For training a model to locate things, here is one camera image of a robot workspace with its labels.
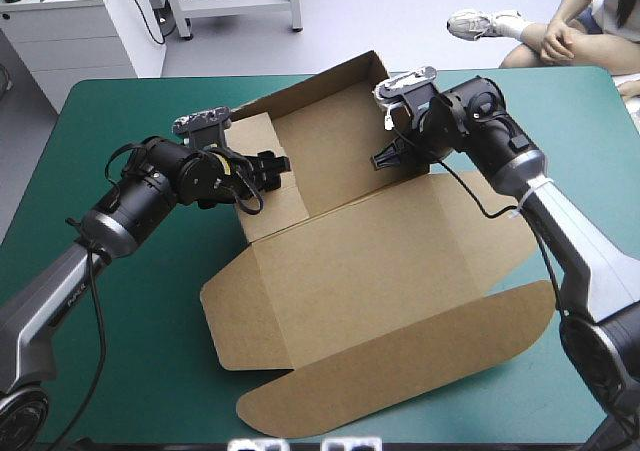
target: gray floor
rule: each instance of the gray floor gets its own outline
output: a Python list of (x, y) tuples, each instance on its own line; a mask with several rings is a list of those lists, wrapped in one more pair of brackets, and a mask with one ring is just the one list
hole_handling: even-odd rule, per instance
[(57, 114), (0, 32), (0, 62), (13, 87), (0, 101), (0, 242), (22, 199)]
[[(546, 20), (559, 0), (301, 0), (304, 31), (287, 13), (198, 19), (195, 38), (168, 39), (165, 76), (314, 73), (369, 49), (393, 71), (430, 64), (439, 69), (492, 68), (514, 43), (467, 43), (444, 23), (461, 7), (517, 7)], [(55, 113), (0, 34), (0, 62), (16, 85), (0, 102), (0, 239), (53, 127)]]

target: person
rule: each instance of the person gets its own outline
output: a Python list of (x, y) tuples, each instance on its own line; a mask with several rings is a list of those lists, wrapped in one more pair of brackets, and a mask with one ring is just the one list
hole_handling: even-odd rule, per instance
[[(638, 0), (562, 0), (548, 24), (518, 11), (484, 13), (463, 9), (447, 21), (454, 36), (468, 41), (508, 37), (520, 41), (501, 67), (596, 65), (612, 75), (640, 73)], [(623, 99), (640, 95), (640, 80), (618, 87)]]

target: white cabinet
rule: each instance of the white cabinet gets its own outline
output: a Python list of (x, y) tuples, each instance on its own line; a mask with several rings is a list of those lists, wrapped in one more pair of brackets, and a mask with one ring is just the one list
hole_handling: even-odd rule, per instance
[[(149, 0), (138, 1), (161, 40)], [(0, 2), (0, 29), (58, 112), (79, 81), (162, 73), (166, 47), (133, 0)]]

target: person's hand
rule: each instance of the person's hand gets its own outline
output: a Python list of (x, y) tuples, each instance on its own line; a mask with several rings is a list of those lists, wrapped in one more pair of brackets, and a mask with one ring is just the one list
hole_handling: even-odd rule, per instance
[(574, 58), (570, 49), (573, 44), (572, 34), (573, 28), (564, 21), (551, 21), (542, 39), (540, 59), (546, 64), (569, 63)]
[(618, 92), (625, 101), (629, 101), (631, 98), (640, 95), (640, 79), (620, 84), (618, 86)]

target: zip tie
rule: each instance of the zip tie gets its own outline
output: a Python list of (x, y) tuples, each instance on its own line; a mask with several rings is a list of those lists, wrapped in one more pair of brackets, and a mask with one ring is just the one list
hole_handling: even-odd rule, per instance
[(387, 111), (384, 113), (384, 129), (391, 131), (393, 129), (393, 118), (391, 117), (391, 111), (398, 108), (403, 108), (404, 103), (398, 102), (385, 106)]
[(529, 198), (529, 196), (531, 196), (533, 193), (535, 193), (538, 189), (540, 189), (542, 186), (544, 186), (545, 184), (549, 184), (549, 183), (553, 183), (553, 179), (551, 178), (544, 178), (540, 183), (538, 183), (536, 186), (532, 186), (530, 187), (526, 193), (524, 193), (524, 195), (522, 196), (522, 198), (520, 198), (520, 201), (518, 201), (518, 206), (516, 206), (516, 209), (511, 210), (511, 212), (509, 213), (509, 219), (513, 219), (517, 216), (520, 216), (521, 212), (522, 212), (522, 207), (524, 206), (525, 201)]

